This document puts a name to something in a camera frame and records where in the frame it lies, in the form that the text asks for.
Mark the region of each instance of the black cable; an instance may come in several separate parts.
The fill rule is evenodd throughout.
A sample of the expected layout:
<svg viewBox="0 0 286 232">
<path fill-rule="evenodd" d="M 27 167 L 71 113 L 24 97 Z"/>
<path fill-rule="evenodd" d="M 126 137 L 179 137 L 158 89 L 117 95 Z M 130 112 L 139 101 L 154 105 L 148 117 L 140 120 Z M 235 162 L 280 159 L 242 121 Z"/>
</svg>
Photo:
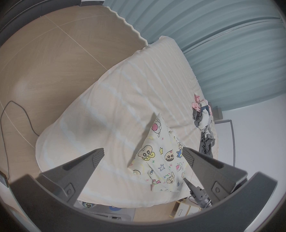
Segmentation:
<svg viewBox="0 0 286 232">
<path fill-rule="evenodd" d="M 2 111 L 2 114 L 1 114 L 1 116 L 0 116 L 1 135 L 2 135 L 2 141 L 4 142 L 5 153 L 6 153 L 6 157 L 7 157 L 7 165 L 8 165 L 8 176 L 9 176 L 9 177 L 7 177 L 7 180 L 10 179 L 10 169 L 9 169 L 9 159 L 8 159 L 8 154 L 7 154 L 7 150 L 6 150 L 6 144 L 5 144 L 5 139 L 4 139 L 4 133 L 3 133 L 3 131 L 2 131 L 1 119 L 2 119 L 2 115 L 4 114 L 4 111 L 6 110 L 7 106 L 8 106 L 9 103 L 11 103 L 11 102 L 14 103 L 14 104 L 16 104 L 17 106 L 19 106 L 21 109 L 23 109 L 23 111 L 25 112 L 25 114 L 26 114 L 26 116 L 27 116 L 27 118 L 28 118 L 28 121 L 29 121 L 29 124 L 30 124 L 30 127 L 31 127 L 33 133 L 36 134 L 37 136 L 39 136 L 39 135 L 34 131 L 32 125 L 31 125 L 30 118 L 29 118 L 29 116 L 28 116 L 26 110 L 25 110 L 21 105 L 17 104 L 16 102 L 14 102 L 14 101 L 9 101 L 9 102 L 6 104 L 6 106 L 4 107 L 4 109 L 3 109 L 3 111 Z"/>
</svg>

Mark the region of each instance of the blue star print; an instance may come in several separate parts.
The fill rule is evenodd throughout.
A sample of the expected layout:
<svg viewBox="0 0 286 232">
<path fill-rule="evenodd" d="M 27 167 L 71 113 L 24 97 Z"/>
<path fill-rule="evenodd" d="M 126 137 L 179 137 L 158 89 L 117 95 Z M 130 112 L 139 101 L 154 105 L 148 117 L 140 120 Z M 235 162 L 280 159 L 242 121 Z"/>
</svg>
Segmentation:
<svg viewBox="0 0 286 232">
<path fill-rule="evenodd" d="M 161 164 L 161 165 L 160 165 L 160 168 L 158 168 L 158 169 L 160 169 L 160 171 L 162 171 L 162 170 L 165 169 L 165 167 L 163 166 L 163 164 Z"/>
</svg>

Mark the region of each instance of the white garment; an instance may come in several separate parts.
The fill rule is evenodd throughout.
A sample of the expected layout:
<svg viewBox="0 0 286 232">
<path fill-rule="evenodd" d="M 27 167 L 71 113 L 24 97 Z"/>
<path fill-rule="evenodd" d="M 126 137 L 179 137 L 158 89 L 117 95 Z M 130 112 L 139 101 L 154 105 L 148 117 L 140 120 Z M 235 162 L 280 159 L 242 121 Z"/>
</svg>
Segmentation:
<svg viewBox="0 0 286 232">
<path fill-rule="evenodd" d="M 178 192 L 188 165 L 182 149 L 175 133 L 158 114 L 129 169 L 146 184 L 152 185 L 152 191 Z"/>
</svg>

